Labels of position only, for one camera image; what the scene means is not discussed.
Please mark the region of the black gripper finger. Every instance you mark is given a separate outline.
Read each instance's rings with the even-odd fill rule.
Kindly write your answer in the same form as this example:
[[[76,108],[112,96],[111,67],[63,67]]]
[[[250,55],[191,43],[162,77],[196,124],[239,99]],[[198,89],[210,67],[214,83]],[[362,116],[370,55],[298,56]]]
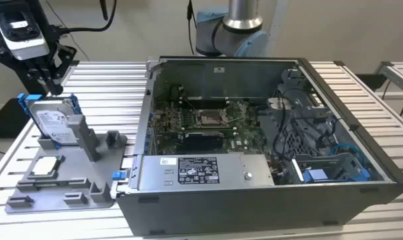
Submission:
[[[62,86],[63,77],[66,76],[68,68],[74,63],[74,58],[78,52],[74,47],[62,44],[58,44],[56,50],[58,50],[56,53],[60,60],[60,64],[58,66],[52,64],[52,69],[51,69],[52,84],[54,84],[51,88],[52,95],[60,95],[63,92],[63,86]]]
[[[55,63],[52,53],[27,60],[18,60],[10,51],[4,48],[0,49],[0,63],[15,71],[30,94],[47,95],[51,93],[54,84],[50,77]]]

